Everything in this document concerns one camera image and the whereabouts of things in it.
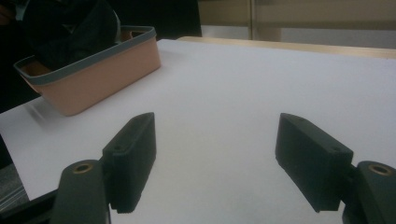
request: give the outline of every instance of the pink plastic basket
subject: pink plastic basket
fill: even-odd
[[[161,66],[154,28],[121,28],[124,34],[143,34],[56,71],[43,66],[35,56],[14,67],[58,111],[76,115]]]

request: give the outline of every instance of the white surface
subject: white surface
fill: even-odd
[[[113,223],[342,223],[316,214],[275,159],[279,114],[311,120],[396,167],[396,61],[162,40],[163,66],[74,117],[41,98],[0,115],[31,199],[99,159],[132,117],[156,115],[158,154],[135,212]]]

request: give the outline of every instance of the black fabric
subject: black fabric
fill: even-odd
[[[38,96],[13,68],[15,62],[32,54],[16,21],[0,26],[0,113]]]
[[[37,60],[55,70],[113,46],[118,23],[105,0],[31,0],[22,28]]]
[[[202,36],[197,0],[108,0],[123,25],[153,26],[157,39]]]

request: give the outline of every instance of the white table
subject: white table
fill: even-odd
[[[279,114],[311,120],[355,152],[396,167],[396,60],[162,40],[162,67],[74,117],[42,98],[0,115],[30,199],[155,112],[157,160],[131,215],[113,223],[342,223],[316,214],[275,159]]]

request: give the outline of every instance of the chair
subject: chair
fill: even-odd
[[[157,39],[201,36],[196,0],[110,0],[121,24],[153,26]]]

